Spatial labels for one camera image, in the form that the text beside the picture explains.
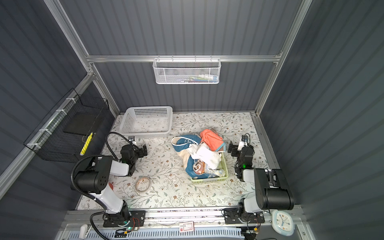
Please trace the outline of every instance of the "white wire mesh basket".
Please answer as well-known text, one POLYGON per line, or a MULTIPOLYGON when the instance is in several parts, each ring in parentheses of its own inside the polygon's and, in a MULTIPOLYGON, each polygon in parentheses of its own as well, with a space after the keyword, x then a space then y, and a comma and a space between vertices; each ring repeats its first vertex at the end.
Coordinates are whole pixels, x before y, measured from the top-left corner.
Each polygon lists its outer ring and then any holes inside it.
POLYGON ((172 107, 128 108, 120 124, 120 133, 137 138, 168 137, 172 126, 172 107))
POLYGON ((217 84, 220 68, 220 59, 195 62, 153 60, 158 84, 217 84))

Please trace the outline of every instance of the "corrugated wall panel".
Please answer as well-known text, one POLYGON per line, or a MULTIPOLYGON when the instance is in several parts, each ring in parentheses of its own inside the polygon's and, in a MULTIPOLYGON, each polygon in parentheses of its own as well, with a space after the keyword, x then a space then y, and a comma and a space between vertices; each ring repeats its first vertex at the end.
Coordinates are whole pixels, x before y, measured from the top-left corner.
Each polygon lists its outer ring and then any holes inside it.
POLYGON ((314 1, 261 114, 316 239, 382 236, 382 9, 314 1))
MULTIPOLYGON (((0 173, 50 109, 85 75, 43 0, 0 0, 0 173)), ((100 96, 93 84, 84 94, 100 96)), ((102 146, 101 136, 113 121, 109 114, 93 146, 102 146)), ((37 156, 31 160, 0 200, 1 239, 54 239, 67 210, 79 199, 70 189, 72 166, 37 156)))
MULTIPOLYGON (((94 84, 83 93, 100 97, 94 84)), ((108 113, 87 154, 98 154, 114 122, 108 113)), ((73 210, 80 194, 71 190, 69 176, 73 163, 51 162, 35 156, 0 200, 1 239, 54 239, 67 210, 73 210)))
POLYGON ((299 3, 61 1, 91 55, 278 54, 299 3))
POLYGON ((0 173, 85 74, 43 1, 0 1, 0 173))
POLYGON ((222 63, 219 84, 157 84, 151 63, 96 63, 121 111, 171 106, 174 111, 254 110, 273 63, 222 63))

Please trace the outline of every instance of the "yellow pen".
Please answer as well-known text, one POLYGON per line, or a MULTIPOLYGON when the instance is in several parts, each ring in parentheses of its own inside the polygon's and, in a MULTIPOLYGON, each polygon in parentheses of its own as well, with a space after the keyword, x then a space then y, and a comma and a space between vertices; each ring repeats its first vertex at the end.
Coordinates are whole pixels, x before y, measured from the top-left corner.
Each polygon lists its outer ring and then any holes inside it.
POLYGON ((85 151, 87 151, 87 148, 89 146, 89 143, 92 140, 92 137, 93 137, 93 133, 91 132, 91 134, 87 138, 87 141, 85 141, 85 143, 84 143, 84 147, 83 147, 83 149, 80 152, 80 156, 83 156, 85 154, 85 151))

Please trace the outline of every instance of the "floral tablecloth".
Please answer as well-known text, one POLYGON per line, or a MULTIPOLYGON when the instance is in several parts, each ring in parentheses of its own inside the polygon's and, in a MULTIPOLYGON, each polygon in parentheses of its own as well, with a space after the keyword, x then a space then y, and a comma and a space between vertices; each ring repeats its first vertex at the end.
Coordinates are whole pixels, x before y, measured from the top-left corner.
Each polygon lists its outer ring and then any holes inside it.
MULTIPOLYGON (((116 118, 112 131, 118 131, 121 120, 122 115, 116 118)), ((194 185, 184 170, 181 158, 170 143, 175 136, 199 134, 207 128, 214 128, 223 137, 227 146, 230 141, 237 144, 242 134, 249 133, 251 145, 255 148, 253 166, 269 168, 250 113, 173 114, 169 137, 136 139, 139 147, 144 143, 147 144, 148 156, 137 161, 136 171, 132 177, 110 176, 109 182, 113 185, 113 191, 132 209, 236 205, 242 197, 254 191, 254 184, 244 183, 236 178, 233 167, 236 158, 224 153, 229 171, 227 180, 194 185), (134 184, 141 176, 150 177, 152 185, 149 191, 139 194, 134 190, 134 184)), ((111 134, 109 143, 120 158, 120 149, 126 142, 118 135, 111 134)), ((106 146, 102 154, 110 155, 106 146)), ((93 200, 82 197, 78 209, 101 209, 101 207, 93 200)))

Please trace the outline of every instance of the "black wire mesh basket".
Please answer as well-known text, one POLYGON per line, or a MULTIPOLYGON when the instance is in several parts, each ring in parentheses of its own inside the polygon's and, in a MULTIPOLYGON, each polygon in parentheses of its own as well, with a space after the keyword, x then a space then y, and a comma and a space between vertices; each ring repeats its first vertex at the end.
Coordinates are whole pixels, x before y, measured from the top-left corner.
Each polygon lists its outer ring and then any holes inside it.
POLYGON ((24 145, 47 161, 77 162, 99 154, 102 145, 92 144, 92 140, 108 112, 106 99, 76 95, 63 109, 56 110, 48 123, 40 123, 24 145))

